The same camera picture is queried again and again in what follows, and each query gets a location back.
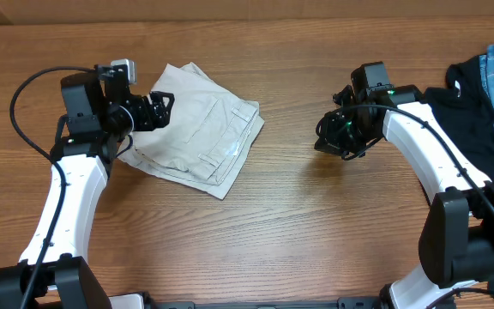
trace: black cloth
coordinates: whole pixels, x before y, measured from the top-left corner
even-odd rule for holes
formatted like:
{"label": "black cloth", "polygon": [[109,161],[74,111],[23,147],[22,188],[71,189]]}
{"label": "black cloth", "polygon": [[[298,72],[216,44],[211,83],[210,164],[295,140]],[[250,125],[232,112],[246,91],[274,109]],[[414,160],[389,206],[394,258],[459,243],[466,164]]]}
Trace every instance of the black cloth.
{"label": "black cloth", "polygon": [[447,88],[427,88],[425,100],[456,147],[494,182],[494,109],[482,86],[479,56],[449,66],[445,82]]}

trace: wooden table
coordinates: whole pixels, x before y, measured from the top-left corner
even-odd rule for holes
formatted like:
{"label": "wooden table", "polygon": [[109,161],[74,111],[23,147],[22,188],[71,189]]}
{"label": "wooden table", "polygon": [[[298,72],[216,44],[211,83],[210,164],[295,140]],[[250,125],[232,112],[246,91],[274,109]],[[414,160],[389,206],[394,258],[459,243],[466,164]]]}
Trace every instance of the wooden table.
{"label": "wooden table", "polygon": [[[394,84],[424,90],[493,43],[494,17],[0,27],[0,267],[26,248],[50,179],[9,123],[18,85],[55,65],[130,58],[133,92],[145,94],[167,63],[192,61],[259,101],[266,124],[224,201],[115,164],[89,249],[106,292],[198,303],[375,295],[419,261],[423,192],[389,143],[348,162],[316,152],[316,123],[363,63],[384,61]],[[45,149],[64,113],[64,74],[38,79],[17,104],[20,126]],[[458,303],[494,306],[473,294]]]}

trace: robotic hand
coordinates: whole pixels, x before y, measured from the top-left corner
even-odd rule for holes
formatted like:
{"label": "robotic hand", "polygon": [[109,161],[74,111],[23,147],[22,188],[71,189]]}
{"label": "robotic hand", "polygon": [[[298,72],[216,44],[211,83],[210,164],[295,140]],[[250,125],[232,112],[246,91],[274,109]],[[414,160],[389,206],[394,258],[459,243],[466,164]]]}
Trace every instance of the robotic hand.
{"label": "robotic hand", "polygon": [[[315,149],[351,160],[383,137],[413,166],[431,203],[419,241],[420,265],[407,277],[385,286],[378,297],[339,298],[338,302],[196,305],[154,303],[148,293],[108,297],[87,266],[87,246],[94,209],[117,156],[117,143],[134,130],[154,130],[169,123],[172,94],[130,93],[136,82],[129,60],[97,66],[61,81],[67,115],[59,121],[55,146],[46,154],[18,129],[19,135],[53,163],[51,189],[32,241],[16,266],[0,269],[0,308],[69,309],[421,309],[454,307],[460,292],[494,294],[469,288],[494,277],[494,184],[462,155],[434,119],[414,86],[395,88],[382,63],[365,64],[352,73],[353,87],[334,96],[339,109],[316,127]],[[99,81],[105,84],[105,94]],[[61,137],[68,125],[69,136]],[[473,214],[482,219],[469,227]],[[61,301],[40,305],[49,288]]]}

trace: pocket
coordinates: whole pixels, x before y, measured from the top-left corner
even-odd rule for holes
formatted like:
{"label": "pocket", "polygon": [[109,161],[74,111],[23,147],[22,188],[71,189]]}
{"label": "pocket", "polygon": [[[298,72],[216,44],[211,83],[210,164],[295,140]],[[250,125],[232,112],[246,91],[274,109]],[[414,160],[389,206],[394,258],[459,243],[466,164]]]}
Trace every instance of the pocket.
{"label": "pocket", "polygon": [[194,117],[191,121],[181,121],[184,128],[187,128],[183,135],[182,142],[189,143],[192,137],[203,127],[207,122],[211,111],[213,111],[214,106],[219,101],[215,96],[209,95],[206,97],[205,102],[196,102],[199,104],[197,106],[197,111],[193,112]]}

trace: brown background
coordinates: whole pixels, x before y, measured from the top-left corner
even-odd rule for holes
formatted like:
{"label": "brown background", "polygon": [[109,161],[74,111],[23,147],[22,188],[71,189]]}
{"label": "brown background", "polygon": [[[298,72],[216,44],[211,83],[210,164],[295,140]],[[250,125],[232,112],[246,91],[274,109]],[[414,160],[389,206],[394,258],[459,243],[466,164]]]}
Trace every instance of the brown background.
{"label": "brown background", "polygon": [[494,15],[488,0],[0,0],[0,24]]}
{"label": "brown background", "polygon": [[[382,60],[393,83],[424,90],[492,43],[493,16],[0,27],[0,267],[26,248],[50,179],[9,123],[18,85],[47,67],[127,57],[145,94],[167,63],[193,61],[258,100],[266,124],[224,201],[115,164],[89,247],[106,292],[199,303],[374,295],[418,263],[423,192],[387,142],[349,162],[314,151],[316,123],[363,63]],[[33,82],[17,105],[45,149],[65,113],[62,76]],[[472,294],[459,304],[494,307]]]}

